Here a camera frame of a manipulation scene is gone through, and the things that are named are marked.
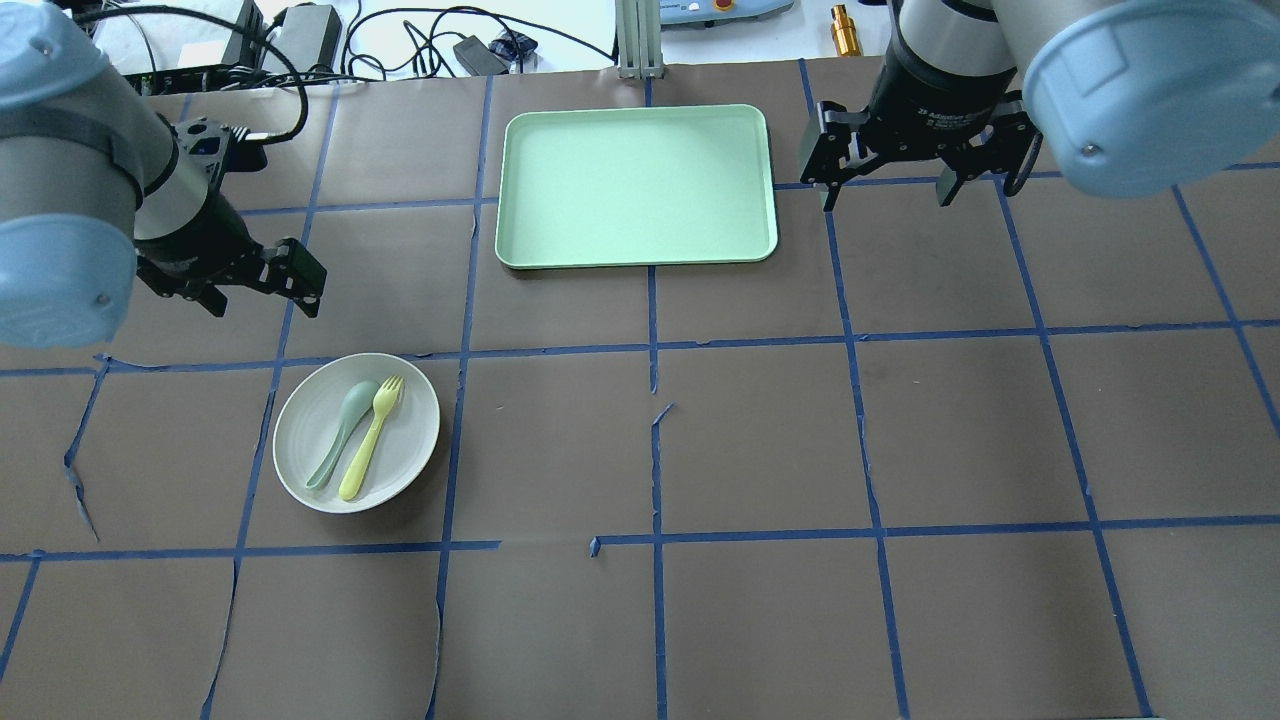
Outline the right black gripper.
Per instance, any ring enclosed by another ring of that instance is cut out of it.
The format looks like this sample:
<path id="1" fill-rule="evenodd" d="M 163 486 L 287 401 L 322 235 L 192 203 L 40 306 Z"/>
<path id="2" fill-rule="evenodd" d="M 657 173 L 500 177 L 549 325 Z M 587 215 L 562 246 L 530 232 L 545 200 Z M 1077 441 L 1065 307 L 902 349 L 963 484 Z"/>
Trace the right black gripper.
<path id="1" fill-rule="evenodd" d="M 890 40 L 870 100 L 860 111 L 822 100 L 806 124 L 799 179 L 822 191 L 832 213 L 849 181 L 893 163 L 940 159 L 936 200 L 947 208 L 966 182 L 1004 177 L 1018 193 L 1041 154 L 1044 136 L 1010 85 L 1015 70 L 960 76 L 924 59 L 899 35 Z"/>

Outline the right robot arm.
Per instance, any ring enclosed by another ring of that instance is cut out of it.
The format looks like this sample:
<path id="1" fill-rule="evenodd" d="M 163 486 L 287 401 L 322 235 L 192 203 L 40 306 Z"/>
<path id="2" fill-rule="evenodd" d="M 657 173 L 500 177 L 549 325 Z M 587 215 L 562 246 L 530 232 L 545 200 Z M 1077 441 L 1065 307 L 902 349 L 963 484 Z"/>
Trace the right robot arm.
<path id="1" fill-rule="evenodd" d="M 826 210 L 852 179 L 943 164 L 941 206 L 982 176 L 1016 195 L 1042 147 L 1082 192 L 1202 179 L 1277 135 L 1275 1 L 891 1 L 867 105 L 819 101 L 799 179 Z"/>

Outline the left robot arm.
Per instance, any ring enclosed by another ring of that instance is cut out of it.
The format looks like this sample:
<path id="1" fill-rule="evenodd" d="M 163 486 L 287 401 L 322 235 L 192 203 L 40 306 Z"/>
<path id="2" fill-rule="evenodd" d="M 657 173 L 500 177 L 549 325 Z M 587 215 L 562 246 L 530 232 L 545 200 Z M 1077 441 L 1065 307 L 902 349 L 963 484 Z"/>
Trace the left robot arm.
<path id="1" fill-rule="evenodd" d="M 3 4 L 1 337 L 22 348 L 114 338 L 141 281 L 214 316 L 224 288 L 278 295 L 316 316 L 324 265 L 296 238 L 257 242 L 221 192 L 227 174 L 265 168 L 297 137 L 206 117 L 173 124 L 115 69 L 83 24 L 175 15 L 251 44 L 266 36 L 183 6 L 129 5 L 68 15 L 54 3 Z"/>

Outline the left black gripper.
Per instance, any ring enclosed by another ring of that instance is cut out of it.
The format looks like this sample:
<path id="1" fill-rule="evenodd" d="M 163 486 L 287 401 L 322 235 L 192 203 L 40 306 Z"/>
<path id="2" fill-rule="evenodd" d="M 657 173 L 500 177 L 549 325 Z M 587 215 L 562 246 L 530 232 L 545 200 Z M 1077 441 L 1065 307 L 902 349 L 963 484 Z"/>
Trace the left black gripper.
<path id="1" fill-rule="evenodd" d="M 242 286 L 292 301 L 316 318 L 326 268 L 294 237 L 274 245 L 253 238 L 239 213 L 221 195 L 207 199 L 183 227 L 157 238 L 134 241 L 136 275 L 160 297 L 197 302 L 223 318 L 223 286 Z"/>

